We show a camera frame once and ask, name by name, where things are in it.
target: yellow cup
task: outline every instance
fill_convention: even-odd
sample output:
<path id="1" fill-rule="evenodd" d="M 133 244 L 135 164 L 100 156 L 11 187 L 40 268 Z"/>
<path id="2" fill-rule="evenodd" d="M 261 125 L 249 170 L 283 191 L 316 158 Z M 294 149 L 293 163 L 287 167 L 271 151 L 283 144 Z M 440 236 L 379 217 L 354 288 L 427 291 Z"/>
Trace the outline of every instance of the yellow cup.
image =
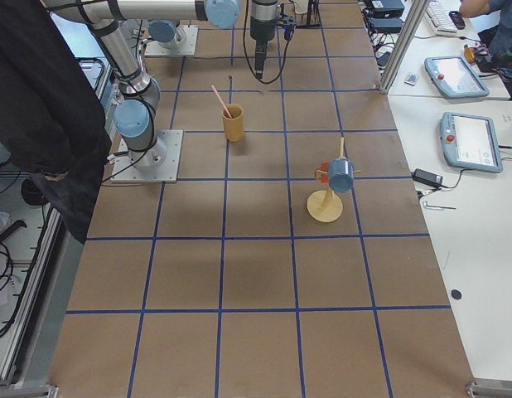
<path id="1" fill-rule="evenodd" d="M 232 119 L 223 110 L 223 128 L 225 129 L 225 137 L 229 141 L 235 143 L 243 139 L 245 130 L 243 127 L 243 108 L 238 104 L 228 104 L 226 108 L 232 115 Z"/>

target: white table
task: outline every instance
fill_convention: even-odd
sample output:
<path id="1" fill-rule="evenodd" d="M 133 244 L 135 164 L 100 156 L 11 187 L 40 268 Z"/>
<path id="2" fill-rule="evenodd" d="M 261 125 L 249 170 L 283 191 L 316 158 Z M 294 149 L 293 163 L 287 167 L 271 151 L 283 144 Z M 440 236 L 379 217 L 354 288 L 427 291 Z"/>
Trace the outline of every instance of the white table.
<path id="1" fill-rule="evenodd" d="M 406 11 L 410 8 L 410 1 L 406 4 Z M 449 12 L 458 10 L 460 7 L 459 0 L 442 0 L 442 5 Z M 429 27 L 427 16 L 420 22 L 415 36 L 430 37 L 434 33 Z M 471 39 L 479 39 L 475 28 L 472 26 L 470 20 L 465 20 L 466 28 L 459 31 L 458 36 L 469 37 Z M 453 37 L 432 37 L 430 39 L 417 39 L 414 38 L 408 47 L 402 64 L 399 67 L 398 74 L 389 90 L 390 95 L 407 95 L 407 96 L 425 96 L 425 97 L 442 97 L 438 89 L 431 82 L 431 79 L 425 68 L 423 62 L 430 56 L 462 56 L 464 45 L 474 46 L 474 41 L 461 40 Z M 479 69 L 475 66 L 476 72 L 480 74 Z M 418 82 L 415 86 L 404 83 L 407 73 L 412 72 L 418 75 Z M 485 98 L 487 100 L 508 100 L 510 98 L 505 85 L 498 76 L 483 79 L 490 94 Z"/>
<path id="2" fill-rule="evenodd" d="M 390 95 L 389 103 L 409 168 L 443 175 L 444 185 L 454 185 L 460 170 L 442 155 L 438 122 L 444 112 L 491 117 L 499 143 L 512 146 L 512 102 L 450 104 Z M 512 150 L 503 154 L 512 156 Z M 423 214 L 447 292 L 462 293 L 450 300 L 473 375 L 512 381 L 512 162 L 504 162 L 499 174 L 465 172 L 456 189 L 423 200 L 456 207 L 423 208 Z"/>

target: blue mug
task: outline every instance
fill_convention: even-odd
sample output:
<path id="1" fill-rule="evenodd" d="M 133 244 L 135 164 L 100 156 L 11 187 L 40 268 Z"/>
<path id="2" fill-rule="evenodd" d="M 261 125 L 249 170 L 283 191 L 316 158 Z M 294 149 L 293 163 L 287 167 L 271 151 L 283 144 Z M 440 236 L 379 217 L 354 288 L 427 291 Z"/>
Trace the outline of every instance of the blue mug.
<path id="1" fill-rule="evenodd" d="M 345 193 L 354 186 L 354 164 L 347 158 L 338 158 L 328 166 L 330 188 Z"/>

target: tablet screen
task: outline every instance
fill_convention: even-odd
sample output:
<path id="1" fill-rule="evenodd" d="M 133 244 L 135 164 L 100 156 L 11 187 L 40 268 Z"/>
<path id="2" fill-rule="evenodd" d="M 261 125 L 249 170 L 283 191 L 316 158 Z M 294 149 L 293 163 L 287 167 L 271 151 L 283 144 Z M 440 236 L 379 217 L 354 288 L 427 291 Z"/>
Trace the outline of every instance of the tablet screen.
<path id="1" fill-rule="evenodd" d="M 467 69 L 461 58 L 433 59 L 433 64 L 438 73 L 444 75 L 444 84 L 455 93 L 475 93 L 482 91 L 481 86 L 475 80 L 473 74 Z"/>
<path id="2" fill-rule="evenodd" d="M 497 166 L 487 120 L 453 116 L 456 131 L 456 160 L 483 166 Z"/>

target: round wooden base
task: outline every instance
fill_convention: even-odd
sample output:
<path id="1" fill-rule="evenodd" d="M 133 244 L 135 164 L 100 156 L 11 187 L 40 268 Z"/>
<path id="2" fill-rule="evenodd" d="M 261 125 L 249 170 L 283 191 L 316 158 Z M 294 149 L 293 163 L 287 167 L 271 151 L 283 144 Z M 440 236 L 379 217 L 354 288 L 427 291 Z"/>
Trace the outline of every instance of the round wooden base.
<path id="1" fill-rule="evenodd" d="M 332 222 L 342 214 L 342 200 L 331 189 L 315 191 L 307 198 L 307 211 L 317 221 Z"/>

